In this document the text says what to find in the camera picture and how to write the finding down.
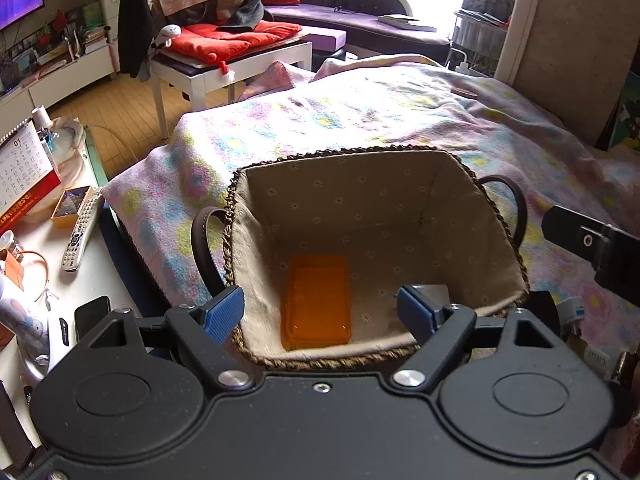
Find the orange translucent plastic box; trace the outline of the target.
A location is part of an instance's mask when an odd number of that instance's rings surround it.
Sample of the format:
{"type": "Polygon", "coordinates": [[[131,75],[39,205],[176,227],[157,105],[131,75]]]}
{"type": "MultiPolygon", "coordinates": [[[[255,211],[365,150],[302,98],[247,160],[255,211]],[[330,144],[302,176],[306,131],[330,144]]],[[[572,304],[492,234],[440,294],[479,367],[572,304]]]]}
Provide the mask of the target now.
{"type": "Polygon", "coordinates": [[[293,256],[280,310],[285,350],[348,344],[352,339],[352,291],[347,257],[293,256]]]}

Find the black square case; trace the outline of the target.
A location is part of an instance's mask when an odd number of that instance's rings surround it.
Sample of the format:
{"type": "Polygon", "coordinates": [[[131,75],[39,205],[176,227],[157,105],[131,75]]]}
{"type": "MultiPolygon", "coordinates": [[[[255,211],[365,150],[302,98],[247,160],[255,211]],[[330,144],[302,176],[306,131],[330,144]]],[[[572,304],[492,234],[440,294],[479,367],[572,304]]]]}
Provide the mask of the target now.
{"type": "Polygon", "coordinates": [[[450,303],[449,290],[444,284],[414,285],[413,288],[435,308],[450,303]]]}

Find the white travel plug adapter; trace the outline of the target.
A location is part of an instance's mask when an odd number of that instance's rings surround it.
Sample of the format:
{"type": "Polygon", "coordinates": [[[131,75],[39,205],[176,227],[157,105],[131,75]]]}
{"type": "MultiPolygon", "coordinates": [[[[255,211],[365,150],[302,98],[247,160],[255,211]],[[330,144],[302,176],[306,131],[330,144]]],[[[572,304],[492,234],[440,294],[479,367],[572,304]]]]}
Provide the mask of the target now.
{"type": "Polygon", "coordinates": [[[556,305],[559,321],[563,333],[577,330],[586,317],[586,310],[582,298],[570,297],[560,301],[556,305]]]}

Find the white and beige tube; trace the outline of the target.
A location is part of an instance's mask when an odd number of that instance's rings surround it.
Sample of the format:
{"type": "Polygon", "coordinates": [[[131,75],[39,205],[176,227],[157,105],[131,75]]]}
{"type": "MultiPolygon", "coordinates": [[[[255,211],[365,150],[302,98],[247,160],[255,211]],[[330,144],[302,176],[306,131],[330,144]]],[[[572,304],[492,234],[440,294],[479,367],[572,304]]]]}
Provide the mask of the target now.
{"type": "Polygon", "coordinates": [[[587,364],[593,373],[596,373],[600,378],[605,380],[609,380],[612,377],[616,359],[611,358],[604,351],[588,344],[587,341],[584,341],[575,334],[568,336],[566,344],[578,358],[581,358],[587,364]]]}

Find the black smartphone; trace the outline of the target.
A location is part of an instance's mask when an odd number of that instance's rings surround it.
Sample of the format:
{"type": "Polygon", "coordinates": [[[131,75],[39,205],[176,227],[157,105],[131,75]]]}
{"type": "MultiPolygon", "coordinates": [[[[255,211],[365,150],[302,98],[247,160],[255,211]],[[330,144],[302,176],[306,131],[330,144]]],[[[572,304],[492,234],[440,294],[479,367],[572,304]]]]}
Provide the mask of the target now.
{"type": "Polygon", "coordinates": [[[81,341],[110,312],[111,301],[107,296],[99,296],[78,307],[74,312],[76,340],[81,341]]]}

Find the woven basket with beige liner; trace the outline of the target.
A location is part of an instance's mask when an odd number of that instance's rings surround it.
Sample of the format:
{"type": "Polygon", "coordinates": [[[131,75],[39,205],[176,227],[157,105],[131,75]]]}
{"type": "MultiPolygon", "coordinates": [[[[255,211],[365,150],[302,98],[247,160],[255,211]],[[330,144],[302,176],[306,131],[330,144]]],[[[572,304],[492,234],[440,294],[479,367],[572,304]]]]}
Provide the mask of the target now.
{"type": "Polygon", "coordinates": [[[509,228],[483,180],[438,148],[327,150],[236,170],[224,206],[194,217],[191,245],[212,295],[228,285],[244,292],[231,337],[245,359],[272,370],[349,370],[416,351],[397,315],[401,286],[444,284],[450,302],[479,316],[524,302],[524,198],[516,210],[509,228]],[[295,255],[347,257],[348,344],[282,346],[281,299],[295,255]]]}

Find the grey remote control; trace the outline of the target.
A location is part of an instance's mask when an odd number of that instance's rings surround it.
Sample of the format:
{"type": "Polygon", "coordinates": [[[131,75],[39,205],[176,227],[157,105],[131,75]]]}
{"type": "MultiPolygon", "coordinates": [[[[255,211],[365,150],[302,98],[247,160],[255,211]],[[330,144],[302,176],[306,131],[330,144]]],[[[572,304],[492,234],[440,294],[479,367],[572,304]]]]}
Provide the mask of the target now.
{"type": "Polygon", "coordinates": [[[101,214],[103,203],[104,197],[102,190],[99,188],[80,208],[72,234],[70,234],[70,240],[62,257],[63,271],[76,272],[78,270],[93,228],[96,226],[101,214]]]}

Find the small colourful card box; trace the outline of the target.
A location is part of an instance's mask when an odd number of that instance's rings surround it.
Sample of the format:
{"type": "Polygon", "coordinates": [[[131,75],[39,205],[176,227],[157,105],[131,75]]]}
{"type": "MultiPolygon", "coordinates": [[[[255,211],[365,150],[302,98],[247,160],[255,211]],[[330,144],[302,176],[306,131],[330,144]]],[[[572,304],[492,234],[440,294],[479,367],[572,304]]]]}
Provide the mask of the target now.
{"type": "Polygon", "coordinates": [[[72,228],[79,217],[82,207],[93,194],[94,187],[91,185],[65,190],[51,214],[50,220],[52,224],[57,229],[72,228]]]}

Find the beige cardboard panel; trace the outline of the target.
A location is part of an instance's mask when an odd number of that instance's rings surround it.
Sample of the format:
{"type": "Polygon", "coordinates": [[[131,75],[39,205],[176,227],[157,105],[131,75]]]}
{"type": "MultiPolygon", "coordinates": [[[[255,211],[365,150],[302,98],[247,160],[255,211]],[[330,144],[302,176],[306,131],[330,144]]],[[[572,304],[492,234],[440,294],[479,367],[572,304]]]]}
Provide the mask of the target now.
{"type": "Polygon", "coordinates": [[[515,0],[495,77],[593,145],[638,42],[639,0],[515,0]]]}

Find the floral pink blanket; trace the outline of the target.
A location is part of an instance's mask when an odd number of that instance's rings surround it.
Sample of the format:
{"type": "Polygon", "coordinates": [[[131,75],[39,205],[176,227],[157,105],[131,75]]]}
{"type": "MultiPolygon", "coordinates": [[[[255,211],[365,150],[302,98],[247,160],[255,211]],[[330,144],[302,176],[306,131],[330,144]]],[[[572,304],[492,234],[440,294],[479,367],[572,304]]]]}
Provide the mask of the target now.
{"type": "Polygon", "coordinates": [[[224,206],[236,170],[299,154],[430,146],[483,180],[509,228],[524,198],[518,252],[529,292],[580,297],[582,336],[611,358],[638,346],[639,311],[599,286],[588,262],[544,239],[560,205],[629,232],[639,229],[639,157],[601,152],[500,81],[451,73],[414,55],[326,63],[319,73],[277,63],[239,103],[183,116],[170,141],[105,188],[107,203],[167,300],[204,304],[190,243],[206,206],[224,206]]]}

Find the desk calendar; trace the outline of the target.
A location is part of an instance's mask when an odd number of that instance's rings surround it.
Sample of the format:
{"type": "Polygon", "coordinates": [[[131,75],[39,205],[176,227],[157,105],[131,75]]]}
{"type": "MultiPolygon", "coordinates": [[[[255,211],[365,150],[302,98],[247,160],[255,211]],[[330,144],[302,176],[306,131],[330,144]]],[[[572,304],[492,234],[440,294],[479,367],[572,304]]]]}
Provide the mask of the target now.
{"type": "Polygon", "coordinates": [[[61,184],[60,174],[32,118],[1,138],[1,233],[12,229],[61,184]]]}

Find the white coffee table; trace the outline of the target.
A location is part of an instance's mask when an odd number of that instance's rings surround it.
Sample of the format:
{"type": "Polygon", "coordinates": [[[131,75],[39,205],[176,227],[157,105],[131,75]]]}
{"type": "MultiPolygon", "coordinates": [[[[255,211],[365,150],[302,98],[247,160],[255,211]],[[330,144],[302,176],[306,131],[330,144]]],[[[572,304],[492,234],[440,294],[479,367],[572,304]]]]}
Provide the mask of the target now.
{"type": "Polygon", "coordinates": [[[234,85],[256,77],[277,61],[294,64],[303,70],[311,70],[312,43],[305,37],[280,41],[265,49],[258,49],[227,64],[227,70],[204,66],[196,74],[187,74],[169,64],[169,55],[154,54],[149,60],[150,83],[160,132],[164,139],[170,136],[160,83],[167,82],[189,97],[192,112],[206,109],[206,96],[220,89],[228,90],[228,100],[234,99],[234,85]]]}

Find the red cushion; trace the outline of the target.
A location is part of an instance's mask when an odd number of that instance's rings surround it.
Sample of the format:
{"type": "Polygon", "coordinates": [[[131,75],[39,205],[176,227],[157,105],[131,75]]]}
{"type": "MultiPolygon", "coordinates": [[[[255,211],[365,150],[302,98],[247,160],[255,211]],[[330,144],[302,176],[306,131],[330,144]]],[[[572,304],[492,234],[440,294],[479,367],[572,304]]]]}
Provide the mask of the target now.
{"type": "Polygon", "coordinates": [[[224,68],[247,52],[294,38],[302,30],[297,24],[270,21],[260,21],[248,32],[225,32],[221,26],[211,24],[189,25],[171,40],[168,50],[207,66],[224,68]]]}

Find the white tv cabinet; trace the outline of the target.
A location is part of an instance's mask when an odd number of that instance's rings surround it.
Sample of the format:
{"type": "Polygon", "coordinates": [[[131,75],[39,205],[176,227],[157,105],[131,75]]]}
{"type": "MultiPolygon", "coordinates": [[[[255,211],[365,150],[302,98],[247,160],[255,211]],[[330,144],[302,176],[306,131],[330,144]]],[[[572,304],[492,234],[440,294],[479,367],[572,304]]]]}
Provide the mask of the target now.
{"type": "Polygon", "coordinates": [[[50,106],[115,73],[110,46],[100,47],[50,74],[18,86],[1,98],[1,134],[8,133],[37,106],[50,106]]]}

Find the purple sofa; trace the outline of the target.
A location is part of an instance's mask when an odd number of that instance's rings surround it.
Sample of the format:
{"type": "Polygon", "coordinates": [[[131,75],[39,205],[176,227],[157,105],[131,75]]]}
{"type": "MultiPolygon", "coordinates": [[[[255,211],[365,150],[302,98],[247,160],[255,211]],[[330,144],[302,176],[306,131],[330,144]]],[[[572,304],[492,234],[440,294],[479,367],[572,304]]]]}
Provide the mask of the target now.
{"type": "Polygon", "coordinates": [[[349,46],[378,54],[420,54],[442,64],[450,53],[447,36],[396,28],[378,20],[385,14],[410,15],[407,0],[300,0],[268,4],[277,21],[344,30],[349,46]]]}

